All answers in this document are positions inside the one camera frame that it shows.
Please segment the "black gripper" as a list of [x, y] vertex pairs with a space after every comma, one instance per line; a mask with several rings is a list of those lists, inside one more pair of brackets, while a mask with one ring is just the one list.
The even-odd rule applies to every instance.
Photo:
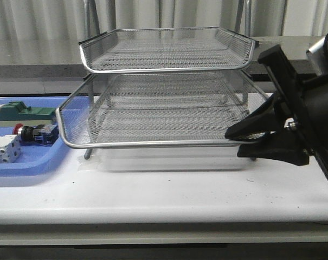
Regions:
[[258, 62], [265, 66], [287, 104], [296, 124], [295, 134], [290, 130], [280, 131], [283, 117], [277, 111], [282, 100], [280, 95], [271, 95], [252, 114], [230, 126], [225, 138], [251, 141], [261, 138], [257, 134], [275, 132], [256, 143], [242, 144], [237, 156], [304, 166], [310, 162], [310, 156], [304, 151], [306, 146], [328, 180], [328, 72], [302, 81], [279, 45], [262, 52]]

